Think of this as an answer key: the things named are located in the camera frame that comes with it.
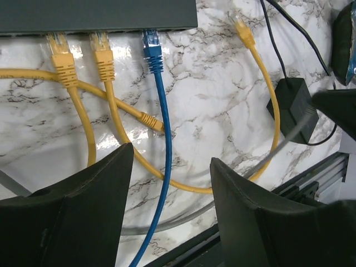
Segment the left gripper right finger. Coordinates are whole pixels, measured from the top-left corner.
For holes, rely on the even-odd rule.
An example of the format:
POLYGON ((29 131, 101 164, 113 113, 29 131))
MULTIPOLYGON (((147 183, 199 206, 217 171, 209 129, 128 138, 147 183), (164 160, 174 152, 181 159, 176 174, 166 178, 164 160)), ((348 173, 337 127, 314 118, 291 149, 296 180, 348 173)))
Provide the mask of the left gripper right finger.
POLYGON ((300 204, 217 158, 210 173, 226 266, 355 265, 355 201, 300 204))

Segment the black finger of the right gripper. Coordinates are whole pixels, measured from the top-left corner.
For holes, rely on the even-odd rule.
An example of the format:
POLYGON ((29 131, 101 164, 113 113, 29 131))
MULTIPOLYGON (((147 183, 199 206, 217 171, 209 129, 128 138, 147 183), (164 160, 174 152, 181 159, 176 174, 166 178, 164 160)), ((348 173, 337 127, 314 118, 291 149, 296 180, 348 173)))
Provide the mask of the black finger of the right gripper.
POLYGON ((311 104, 355 139, 355 89, 318 91, 311 97, 311 104))

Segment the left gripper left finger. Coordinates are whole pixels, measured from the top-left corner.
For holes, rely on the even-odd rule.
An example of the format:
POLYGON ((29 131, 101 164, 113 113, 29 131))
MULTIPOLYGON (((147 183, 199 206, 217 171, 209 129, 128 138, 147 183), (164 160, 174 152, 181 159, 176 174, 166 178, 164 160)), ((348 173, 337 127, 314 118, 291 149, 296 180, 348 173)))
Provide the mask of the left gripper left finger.
POLYGON ((2 266, 114 266, 133 146, 29 196, 1 201, 2 266))

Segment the black network switch box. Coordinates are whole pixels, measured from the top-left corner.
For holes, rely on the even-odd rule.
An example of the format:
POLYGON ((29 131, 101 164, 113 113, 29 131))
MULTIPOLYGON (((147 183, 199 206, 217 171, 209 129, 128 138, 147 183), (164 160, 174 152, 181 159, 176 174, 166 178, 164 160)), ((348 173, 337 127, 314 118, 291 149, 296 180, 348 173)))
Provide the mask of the black network switch box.
POLYGON ((196 28, 195 1, 1 1, 1 34, 196 28))

